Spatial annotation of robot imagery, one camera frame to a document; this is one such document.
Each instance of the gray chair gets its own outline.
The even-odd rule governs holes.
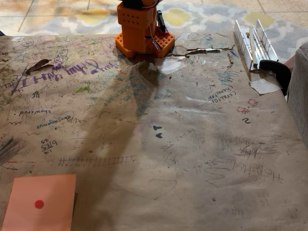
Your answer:
[[[308,43],[295,53],[295,62],[289,85],[288,104],[308,147]]]

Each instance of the orange paper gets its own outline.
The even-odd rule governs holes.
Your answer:
[[[75,182],[75,174],[15,178],[2,231],[69,231]]]

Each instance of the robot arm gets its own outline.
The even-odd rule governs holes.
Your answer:
[[[160,1],[122,0],[117,6],[122,33],[115,37],[115,44],[126,57],[136,53],[164,57],[174,46],[174,36],[167,31],[161,11],[156,11]]]

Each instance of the tiled floor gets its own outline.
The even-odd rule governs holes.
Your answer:
[[[165,0],[174,3],[177,0]],[[215,3],[281,17],[308,28],[308,0],[187,0]],[[0,0],[0,30],[26,32],[53,17],[102,8],[118,0]]]

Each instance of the table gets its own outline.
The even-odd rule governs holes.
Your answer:
[[[14,177],[76,173],[73,231],[307,226],[307,149],[281,91],[250,88],[233,33],[178,36],[165,60],[128,60],[113,35],[11,39],[1,221]]]

